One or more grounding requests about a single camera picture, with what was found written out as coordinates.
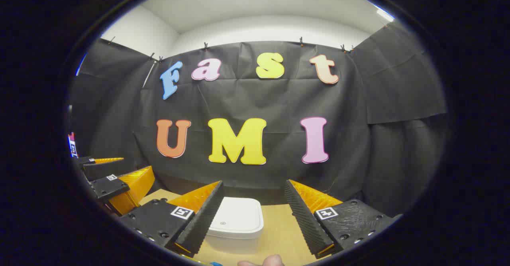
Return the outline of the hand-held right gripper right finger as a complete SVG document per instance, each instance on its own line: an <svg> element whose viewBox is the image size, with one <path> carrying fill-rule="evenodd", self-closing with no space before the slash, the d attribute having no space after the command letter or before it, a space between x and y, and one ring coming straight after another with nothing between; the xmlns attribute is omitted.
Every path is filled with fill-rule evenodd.
<svg viewBox="0 0 510 266"><path fill-rule="evenodd" d="M370 241L402 216L390 217L359 199L342 202L291 179L285 182L284 195L317 259Z"/></svg>

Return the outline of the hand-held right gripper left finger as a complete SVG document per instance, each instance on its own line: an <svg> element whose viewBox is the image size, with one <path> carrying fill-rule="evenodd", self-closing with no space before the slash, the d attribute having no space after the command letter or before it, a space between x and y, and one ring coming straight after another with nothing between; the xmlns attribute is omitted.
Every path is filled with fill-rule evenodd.
<svg viewBox="0 0 510 266"><path fill-rule="evenodd" d="M138 235L189 258L196 255L224 199L224 183L213 182L170 201L153 199L122 215Z"/></svg>

